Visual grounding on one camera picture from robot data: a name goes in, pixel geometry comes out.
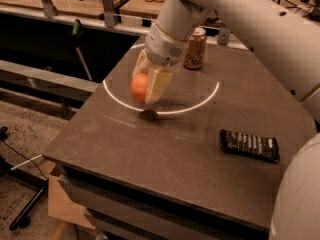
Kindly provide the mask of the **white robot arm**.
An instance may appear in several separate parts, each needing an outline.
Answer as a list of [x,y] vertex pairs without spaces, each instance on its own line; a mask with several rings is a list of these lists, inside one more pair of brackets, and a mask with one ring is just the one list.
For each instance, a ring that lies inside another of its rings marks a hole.
[[[270,0],[165,0],[134,72],[154,78],[155,67],[177,63],[195,27],[211,14],[320,119],[319,27]],[[298,151],[283,175],[269,240],[320,240],[320,134]]]

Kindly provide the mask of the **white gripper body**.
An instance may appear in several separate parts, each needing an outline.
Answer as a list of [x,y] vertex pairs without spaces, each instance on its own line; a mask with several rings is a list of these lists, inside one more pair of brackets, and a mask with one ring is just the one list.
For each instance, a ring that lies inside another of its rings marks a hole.
[[145,37],[148,58],[155,64],[177,64],[183,57],[187,43],[166,35],[156,23],[149,28]]

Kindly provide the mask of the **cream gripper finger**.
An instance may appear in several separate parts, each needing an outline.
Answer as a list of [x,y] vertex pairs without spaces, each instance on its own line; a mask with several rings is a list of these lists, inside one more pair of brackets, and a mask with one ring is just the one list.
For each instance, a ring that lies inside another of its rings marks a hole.
[[132,77],[135,78],[138,74],[141,73],[148,74],[154,68],[155,64],[149,59],[146,49],[142,49],[136,61]]
[[154,104],[159,101],[168,87],[173,73],[169,69],[153,68],[148,72],[148,86],[145,97],[146,104]]

